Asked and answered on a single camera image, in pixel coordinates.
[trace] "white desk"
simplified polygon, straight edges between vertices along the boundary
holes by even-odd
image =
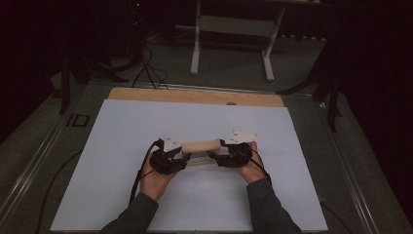
[[[106,100],[61,201],[52,231],[96,231],[127,207],[150,144],[260,135],[258,150],[282,205],[307,232],[326,230],[297,135],[284,107]],[[169,184],[148,231],[251,231],[244,180],[216,165],[188,167]]]

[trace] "wire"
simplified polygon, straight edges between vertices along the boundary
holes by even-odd
[[[145,48],[149,51],[149,53],[150,53],[150,55],[151,55],[151,57],[152,57],[152,55],[153,55],[152,50],[151,50],[148,46],[146,46],[146,45],[145,45]],[[167,80],[167,78],[168,78],[168,76],[169,76],[168,73],[167,73],[166,71],[164,71],[164,70],[157,69],[157,68],[154,68],[153,66],[151,66],[151,65],[149,64],[149,60],[148,60],[147,64],[148,64],[149,68],[152,69],[152,73],[154,73],[155,76],[159,79],[159,84],[158,84],[157,88],[159,88],[159,87],[161,86],[161,84],[163,84],[163,85],[167,88],[167,90],[168,90],[169,88],[168,88],[167,84],[165,84],[165,80]],[[162,78],[158,75],[158,73],[156,73],[155,70],[159,70],[159,71],[161,71],[161,72],[164,72],[164,73],[166,74],[166,77],[165,77],[164,79],[162,79]]]
[[[325,208],[326,210],[328,210],[332,215],[334,215],[335,218],[337,218],[337,220],[344,226],[344,228],[346,228],[346,230],[347,230],[350,234],[353,234],[353,231],[350,229],[350,227],[344,222],[343,219],[340,218],[340,216],[339,216],[337,213],[333,212],[329,207],[326,206],[325,203],[323,203],[323,202],[319,202],[319,203],[321,204],[322,207],[324,207],[324,208]]]
[[[148,75],[148,79],[149,79],[149,81],[151,82],[152,87],[156,90],[155,83],[154,83],[154,81],[152,80],[151,74],[149,73],[148,62],[145,60],[145,58],[142,59],[142,62],[143,62],[143,64],[145,65],[144,68],[145,68],[146,74]]]
[[[134,179],[133,187],[131,188],[130,203],[131,203],[131,201],[133,201],[133,199],[134,199],[134,195],[136,194],[136,189],[137,189],[137,185],[139,184],[139,181],[140,181],[142,178],[144,178],[145,176],[149,175],[150,173],[152,173],[153,171],[156,170],[156,169],[154,169],[154,170],[152,170],[151,172],[149,172],[149,173],[141,176],[141,175],[142,175],[143,167],[145,166],[146,161],[148,160],[149,154],[151,153],[152,148],[153,148],[157,143],[158,143],[158,141],[154,141],[154,142],[151,144],[151,146],[149,146],[148,151],[146,151],[145,157],[143,158],[142,165],[140,166],[139,171],[137,171],[136,178]]]
[[[46,192],[45,197],[43,198],[43,203],[42,203],[42,207],[40,209],[40,214],[39,214],[39,219],[37,220],[37,228],[36,228],[36,234],[38,234],[40,232],[40,226],[42,224],[42,218],[43,218],[43,212],[45,211],[45,207],[46,207],[46,202],[48,201],[48,197],[49,197],[49,192],[52,189],[52,186],[57,178],[57,176],[60,174],[61,170],[63,170],[63,168],[70,162],[72,161],[74,158],[76,158],[80,153],[82,153],[83,149],[80,150],[79,152],[73,154],[68,160],[66,160],[66,162],[64,162],[64,164],[58,169],[57,173],[55,173],[51,183],[49,184],[48,190]]]
[[[254,152],[254,153],[258,156],[258,158],[261,160],[261,163],[262,163],[261,156],[258,154],[258,152],[255,151],[255,150],[253,150],[250,146],[249,146],[249,149],[251,150],[251,152]],[[244,153],[242,153],[242,152],[240,152],[240,151],[237,151],[237,153],[243,155],[243,156],[244,156],[245,158],[247,158],[250,162],[252,162],[252,163],[255,164],[259,169],[261,169],[261,171],[264,173],[265,177],[270,181],[271,184],[273,184],[273,182],[271,181],[270,174],[268,174],[267,171],[265,171],[265,169],[264,169],[264,163],[262,163],[262,166],[261,166],[261,165],[259,165],[255,160],[253,160],[252,157],[249,158],[248,156],[246,156]]]
[[[152,60],[152,51],[149,49],[149,59],[148,59],[148,63]],[[139,73],[137,73],[136,77],[134,78],[133,82],[131,83],[131,87],[134,88],[134,84],[137,82],[137,80],[139,79],[140,75],[142,74],[142,72],[147,69],[146,64],[143,63],[143,68],[139,71]]]

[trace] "hand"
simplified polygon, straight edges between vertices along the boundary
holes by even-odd
[[[259,165],[262,166],[262,161],[258,157],[258,155],[255,152],[258,152],[257,150],[257,143],[255,141],[249,143],[249,147],[251,147],[252,151],[252,160],[257,162]],[[245,179],[247,183],[252,183],[255,182],[261,178],[265,178],[264,172],[258,168],[255,164],[253,164],[251,161],[249,161],[245,166],[236,168],[236,170],[240,173],[240,175]]]
[[[149,154],[148,159],[146,160],[145,165],[143,166],[142,175],[146,175],[140,180],[140,192],[149,196],[155,201],[159,201],[162,195],[164,195],[165,190],[170,182],[170,180],[176,175],[161,175],[157,171],[154,171],[154,168],[151,167],[149,161],[152,157],[152,154]]]

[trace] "metal table leg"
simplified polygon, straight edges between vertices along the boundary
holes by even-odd
[[[273,50],[274,43],[276,42],[277,34],[279,32],[280,25],[282,23],[282,17],[283,17],[284,12],[285,12],[285,8],[282,8],[279,12],[279,16],[274,26],[273,33],[270,36],[270,44],[268,45],[267,50],[262,51],[262,59],[264,61],[265,74],[267,76],[267,81],[269,82],[274,81],[273,67],[271,66],[270,54],[271,54],[271,51]]]
[[[197,1],[197,18],[195,20],[195,46],[192,54],[191,74],[198,74],[198,66],[200,63],[200,20],[201,20],[201,0]]]

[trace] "wooden edge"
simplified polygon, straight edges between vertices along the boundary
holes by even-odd
[[[204,159],[203,161],[197,161],[197,162],[189,162],[186,164],[187,166],[198,166],[198,165],[204,165],[204,164],[214,164],[216,161],[214,159]]]
[[[224,93],[212,91],[152,90],[137,88],[114,88],[109,99],[184,102],[202,104],[236,104],[268,107],[284,107],[277,95]]]

